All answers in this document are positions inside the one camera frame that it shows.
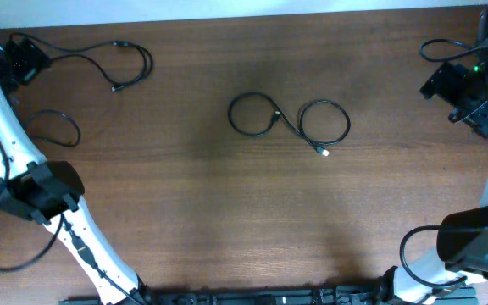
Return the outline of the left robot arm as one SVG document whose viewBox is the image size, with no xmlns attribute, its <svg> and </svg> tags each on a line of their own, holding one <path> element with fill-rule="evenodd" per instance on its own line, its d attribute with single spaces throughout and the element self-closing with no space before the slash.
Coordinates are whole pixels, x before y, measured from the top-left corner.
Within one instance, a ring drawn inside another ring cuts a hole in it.
<svg viewBox="0 0 488 305">
<path fill-rule="evenodd" d="M 34 221 L 61 241 L 86 272 L 102 304 L 150 304 L 146 286 L 95 224 L 72 165 L 49 161 L 26 134 L 3 82 L 12 68 L 0 45 L 0 209 Z"/>
</svg>

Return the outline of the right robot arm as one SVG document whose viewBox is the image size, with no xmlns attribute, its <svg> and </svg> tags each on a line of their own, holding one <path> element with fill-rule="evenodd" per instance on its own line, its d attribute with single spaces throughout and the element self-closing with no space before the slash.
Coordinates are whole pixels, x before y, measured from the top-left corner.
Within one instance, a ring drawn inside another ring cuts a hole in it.
<svg viewBox="0 0 488 305">
<path fill-rule="evenodd" d="M 439 58 L 421 87 L 430 99 L 452 106 L 448 119 L 488 140 L 488 6 L 480 13 L 474 44 Z M 488 165 L 475 208 L 451 213 L 438 225 L 410 230 L 399 247 L 400 263 L 376 286 L 373 304 L 475 304 L 475 284 L 488 282 Z"/>
</svg>

